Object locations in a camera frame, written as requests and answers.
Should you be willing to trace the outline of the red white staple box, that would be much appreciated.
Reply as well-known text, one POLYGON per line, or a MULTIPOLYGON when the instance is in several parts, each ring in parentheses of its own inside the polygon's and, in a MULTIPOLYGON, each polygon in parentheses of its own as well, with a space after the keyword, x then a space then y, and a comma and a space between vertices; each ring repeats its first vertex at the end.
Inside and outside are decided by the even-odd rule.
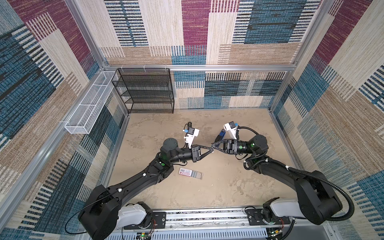
POLYGON ((185 169, 185 168, 180 168, 179 169, 179 175, 186 176, 186 177, 191 177, 193 175, 193 170, 185 169))

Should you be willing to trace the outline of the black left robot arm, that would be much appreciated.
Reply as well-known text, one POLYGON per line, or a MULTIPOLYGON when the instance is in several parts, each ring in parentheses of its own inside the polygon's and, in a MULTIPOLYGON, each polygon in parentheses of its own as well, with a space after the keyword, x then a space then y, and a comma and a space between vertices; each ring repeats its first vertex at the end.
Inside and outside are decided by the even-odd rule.
POLYGON ((93 240, 106 239, 117 226, 140 225, 148 219, 148 206, 137 203, 126 207, 125 204, 143 190, 166 179, 173 172, 175 163, 195 163, 213 150, 200 145, 181 149, 176 139, 166 139, 160 152, 144 170, 108 188, 103 185, 95 187, 80 210, 78 220, 93 240))

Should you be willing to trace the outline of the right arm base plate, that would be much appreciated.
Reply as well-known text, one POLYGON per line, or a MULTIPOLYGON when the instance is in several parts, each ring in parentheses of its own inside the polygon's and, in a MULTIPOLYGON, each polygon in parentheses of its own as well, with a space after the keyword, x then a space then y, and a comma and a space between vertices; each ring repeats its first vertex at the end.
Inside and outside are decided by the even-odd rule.
POLYGON ((250 226, 289 226, 291 220, 289 217, 276 217, 272 215, 268 220, 263 215, 263 209, 248 206, 244 209, 250 226))

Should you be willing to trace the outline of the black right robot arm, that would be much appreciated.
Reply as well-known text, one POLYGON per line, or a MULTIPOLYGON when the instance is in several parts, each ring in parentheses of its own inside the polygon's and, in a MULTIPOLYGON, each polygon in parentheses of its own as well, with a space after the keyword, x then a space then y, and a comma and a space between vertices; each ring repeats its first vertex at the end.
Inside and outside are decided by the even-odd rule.
POLYGON ((249 154, 244 168, 274 178, 296 191, 302 216, 313 224, 345 221, 355 212, 352 198, 321 172, 298 170, 267 156, 269 146, 263 135, 247 142, 224 139, 213 143, 212 148, 228 155, 249 154))

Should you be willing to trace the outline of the blue stapler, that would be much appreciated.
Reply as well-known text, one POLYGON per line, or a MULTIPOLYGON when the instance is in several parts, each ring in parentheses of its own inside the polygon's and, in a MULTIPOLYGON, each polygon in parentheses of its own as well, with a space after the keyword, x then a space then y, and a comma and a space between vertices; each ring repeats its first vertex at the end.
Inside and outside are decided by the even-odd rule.
POLYGON ((224 139, 224 136, 226 135, 226 130, 225 129, 222 129, 220 131, 220 133, 217 135, 217 137, 215 138, 215 142, 219 142, 219 141, 222 141, 224 139))

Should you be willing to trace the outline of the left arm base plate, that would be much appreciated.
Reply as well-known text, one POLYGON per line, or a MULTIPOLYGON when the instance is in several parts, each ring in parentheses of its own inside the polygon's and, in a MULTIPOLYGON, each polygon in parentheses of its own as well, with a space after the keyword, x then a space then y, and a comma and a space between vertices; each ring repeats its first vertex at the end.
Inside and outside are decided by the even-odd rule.
POLYGON ((144 230, 150 230, 150 229, 164 229, 166 227, 166 220, 167 220, 167 213, 162 212, 152 212, 151 214, 148 214, 145 219, 138 225, 130 225, 126 226, 125 229, 144 229, 144 230))

